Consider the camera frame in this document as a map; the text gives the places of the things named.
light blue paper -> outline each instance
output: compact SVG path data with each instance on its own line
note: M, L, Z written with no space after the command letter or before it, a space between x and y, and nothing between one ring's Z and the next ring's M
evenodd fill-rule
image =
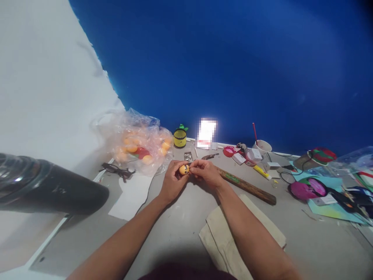
M292 172L294 178L296 181L299 181L303 178L314 176L312 174L309 174L307 172L303 172L300 175L297 175L296 172ZM331 177L323 177L323 176L317 176L319 181L321 181L323 184L325 184L327 187L335 189L339 193L343 191L342 189L342 179L340 178L331 178ZM341 219L341 220L347 220L351 222L356 222L359 224L366 224L362 220L360 220L358 217L356 217L354 214L347 213L342 206L340 206L338 203L329 204L329 205L323 205L323 206L317 206L311 199L307 200L308 206L310 207L311 211L315 214L327 216L331 218Z

small white box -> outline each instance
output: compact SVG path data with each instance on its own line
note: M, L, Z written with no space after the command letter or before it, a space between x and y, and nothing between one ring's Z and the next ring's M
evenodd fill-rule
M239 153L235 153L232 158L234 159L235 162L237 162L239 165L243 164L246 159L240 155Z
M261 154L259 152L258 149L248 149L248 153L249 153L249 158L252 160L252 161L255 161L255 162L260 162L263 158L261 157Z
M271 163L271 162L266 163L266 164L264 165L264 169L265 169L265 171L267 171L267 172L268 172L268 170L277 170L277 169L279 169L280 167L281 167L281 165L279 165L278 163Z
M327 194L324 197L321 198L314 198L312 201L317 205L317 206L322 206L322 205L328 205L328 204L333 204L337 203L337 201L334 199L334 197L331 194Z

white cup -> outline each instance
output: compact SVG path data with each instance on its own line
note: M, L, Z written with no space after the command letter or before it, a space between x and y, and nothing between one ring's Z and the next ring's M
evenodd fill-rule
M258 140L258 145L254 142L253 149L258 149L259 153L263 156L272 151L272 146L263 140Z

forearm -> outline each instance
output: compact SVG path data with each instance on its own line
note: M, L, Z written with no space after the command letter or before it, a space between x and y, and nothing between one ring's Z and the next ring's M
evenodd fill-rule
M216 189L241 257L256 280L300 279L290 258L227 182Z
M123 279L166 205L156 197L101 245L68 279Z

hand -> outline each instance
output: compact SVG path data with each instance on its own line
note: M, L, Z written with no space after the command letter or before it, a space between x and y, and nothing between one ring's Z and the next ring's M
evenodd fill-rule
M210 161L197 159L190 165L190 172L200 179L205 180L206 184L213 190L224 184L223 178L220 176L218 168Z
M166 174L164 176L162 189L158 195L166 204L170 204L177 198L182 191L186 182L188 181L189 174L182 177L178 176L179 168L182 165L188 164L187 161L171 161Z

